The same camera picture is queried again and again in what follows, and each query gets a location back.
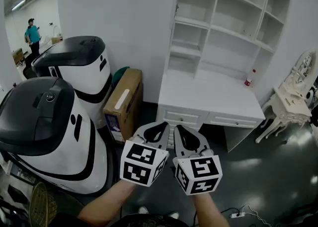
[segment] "cardboard box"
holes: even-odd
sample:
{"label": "cardboard box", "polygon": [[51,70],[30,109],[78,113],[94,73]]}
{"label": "cardboard box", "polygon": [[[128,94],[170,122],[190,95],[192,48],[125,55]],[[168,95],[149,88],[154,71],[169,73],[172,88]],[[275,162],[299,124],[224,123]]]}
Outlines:
{"label": "cardboard box", "polygon": [[63,40],[62,37],[52,37],[52,44],[56,44],[56,43],[59,43]]}
{"label": "cardboard box", "polygon": [[138,128],[142,100],[142,72],[127,69],[104,107],[107,125],[115,140],[125,142],[133,136]]}
{"label": "cardboard box", "polygon": [[14,59],[15,64],[17,65],[21,61],[21,59],[24,58],[22,49],[20,48],[12,52],[12,57]]}

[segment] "shoe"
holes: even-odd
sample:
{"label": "shoe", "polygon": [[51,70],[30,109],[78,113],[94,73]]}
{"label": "shoe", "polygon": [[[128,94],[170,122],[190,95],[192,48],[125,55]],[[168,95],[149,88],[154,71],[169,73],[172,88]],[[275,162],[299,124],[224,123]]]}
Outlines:
{"label": "shoe", "polygon": [[174,219],[179,219],[179,213],[178,212],[173,212],[173,213],[169,214],[168,216],[172,217]]}
{"label": "shoe", "polygon": [[149,211],[146,207],[142,206],[138,209],[138,214],[149,214]]}

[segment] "person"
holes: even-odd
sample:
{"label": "person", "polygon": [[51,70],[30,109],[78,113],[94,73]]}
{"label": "person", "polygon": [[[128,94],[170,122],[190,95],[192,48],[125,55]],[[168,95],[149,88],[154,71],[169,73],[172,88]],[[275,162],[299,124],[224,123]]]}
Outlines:
{"label": "person", "polygon": [[41,40],[39,31],[37,27],[33,25],[33,21],[34,21],[34,18],[29,19],[28,21],[29,26],[25,32],[26,40],[29,43],[29,46],[32,51],[32,60],[34,60],[40,55],[39,49],[40,49],[40,40]]}
{"label": "person", "polygon": [[[136,184],[120,180],[103,195],[86,205],[77,218],[66,214],[57,214],[50,227],[78,226],[104,227],[110,224],[125,201],[133,193]],[[197,212],[199,227],[229,227],[227,220],[217,209],[209,193],[192,195]],[[128,215],[117,221],[112,227],[186,227],[187,225],[176,219],[178,214],[161,216],[148,214],[145,207],[141,207],[140,214]]]}

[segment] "blue shirt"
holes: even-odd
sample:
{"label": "blue shirt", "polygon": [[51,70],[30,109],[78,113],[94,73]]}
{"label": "blue shirt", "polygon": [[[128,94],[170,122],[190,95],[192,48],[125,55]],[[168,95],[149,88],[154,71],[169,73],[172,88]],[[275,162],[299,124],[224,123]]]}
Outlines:
{"label": "blue shirt", "polygon": [[32,43],[38,42],[40,41],[40,37],[39,37],[39,33],[38,33],[38,29],[36,26],[31,26],[31,28],[28,28],[26,30],[26,36],[29,36],[30,41]]}

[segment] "white cable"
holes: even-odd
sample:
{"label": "white cable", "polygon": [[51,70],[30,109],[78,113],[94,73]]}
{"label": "white cable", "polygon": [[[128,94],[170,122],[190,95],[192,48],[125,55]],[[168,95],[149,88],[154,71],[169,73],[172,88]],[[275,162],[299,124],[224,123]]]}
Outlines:
{"label": "white cable", "polygon": [[[254,213],[256,213],[256,214],[252,214],[252,213],[249,213],[249,212],[243,212],[243,210],[244,210],[245,207],[248,207],[249,210],[251,210],[252,212],[254,212]],[[253,210],[253,209],[250,207],[250,205],[245,205],[245,206],[243,206],[241,213],[245,213],[245,214],[249,214],[249,215],[252,215],[252,216],[256,216],[257,219],[261,220],[263,224],[268,225],[269,227],[272,227],[272,226],[271,226],[270,224],[268,224],[264,219],[260,218],[259,215],[258,215],[258,212],[255,211],[255,210]]]}

